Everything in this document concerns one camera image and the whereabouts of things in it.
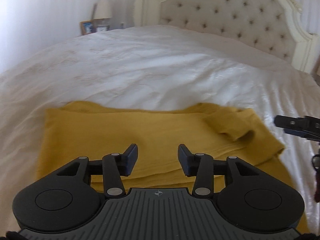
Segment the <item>cream tufted headboard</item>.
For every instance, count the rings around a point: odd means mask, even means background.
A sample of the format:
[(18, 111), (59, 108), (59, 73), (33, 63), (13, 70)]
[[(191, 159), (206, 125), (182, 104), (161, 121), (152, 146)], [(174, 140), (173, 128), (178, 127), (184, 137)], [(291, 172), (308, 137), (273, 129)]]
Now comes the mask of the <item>cream tufted headboard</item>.
[(296, 0), (135, 0), (135, 26), (171, 25), (240, 41), (311, 73), (319, 36), (301, 23)]

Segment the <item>wooden picture frame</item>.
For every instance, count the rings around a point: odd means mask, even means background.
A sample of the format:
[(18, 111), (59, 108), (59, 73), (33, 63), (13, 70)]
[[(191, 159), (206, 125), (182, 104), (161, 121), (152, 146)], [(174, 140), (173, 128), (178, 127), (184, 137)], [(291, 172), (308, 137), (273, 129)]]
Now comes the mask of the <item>wooden picture frame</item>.
[(95, 27), (93, 25), (93, 21), (82, 21), (80, 22), (81, 35), (88, 35), (95, 33)]

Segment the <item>white bedside lamp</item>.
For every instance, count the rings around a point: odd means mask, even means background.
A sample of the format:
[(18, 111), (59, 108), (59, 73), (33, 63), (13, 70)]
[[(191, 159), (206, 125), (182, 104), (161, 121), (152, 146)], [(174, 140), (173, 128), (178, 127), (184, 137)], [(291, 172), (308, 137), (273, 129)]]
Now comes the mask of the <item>white bedside lamp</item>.
[(108, 0), (99, 0), (95, 5), (93, 22), (96, 27), (107, 25), (112, 18), (112, 7)]

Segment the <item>white embroidered bedspread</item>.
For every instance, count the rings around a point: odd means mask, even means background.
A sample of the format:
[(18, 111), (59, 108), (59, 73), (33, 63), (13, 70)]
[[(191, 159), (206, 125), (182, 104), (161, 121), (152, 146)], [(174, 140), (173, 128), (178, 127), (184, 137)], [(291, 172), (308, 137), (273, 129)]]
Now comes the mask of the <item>white embroidered bedspread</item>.
[(318, 147), (273, 124), (276, 115), (319, 117), (314, 79), (230, 38), (160, 25), (77, 37), (1, 74), (1, 232), (18, 228), (13, 198), (38, 179), (46, 110), (74, 101), (143, 111), (199, 103), (252, 109), (285, 147), (279, 160), (305, 201), (299, 230), (319, 233), (311, 165)]

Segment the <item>small white alarm clock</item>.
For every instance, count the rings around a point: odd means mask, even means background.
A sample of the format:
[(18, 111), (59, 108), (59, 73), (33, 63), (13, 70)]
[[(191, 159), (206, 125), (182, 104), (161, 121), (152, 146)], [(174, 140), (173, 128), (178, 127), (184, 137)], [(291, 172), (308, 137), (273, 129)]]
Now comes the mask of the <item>small white alarm clock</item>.
[(97, 26), (96, 32), (109, 31), (110, 25)]

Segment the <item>mustard yellow knit sweater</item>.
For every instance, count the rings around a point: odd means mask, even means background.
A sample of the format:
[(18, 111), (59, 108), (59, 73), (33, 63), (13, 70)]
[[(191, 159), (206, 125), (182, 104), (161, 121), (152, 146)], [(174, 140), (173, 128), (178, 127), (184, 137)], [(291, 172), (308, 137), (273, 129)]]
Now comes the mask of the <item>mustard yellow knit sweater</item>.
[(237, 109), (199, 103), (176, 111), (143, 111), (106, 108), (88, 101), (74, 101), (46, 110), (44, 136), (37, 161), (42, 178), (71, 160), (87, 156), (100, 160), (110, 153), (138, 146), (132, 187), (193, 187), (177, 158), (179, 145), (193, 153), (224, 160), (237, 156), (287, 185), (293, 182), (279, 155), (284, 145), (250, 108)]

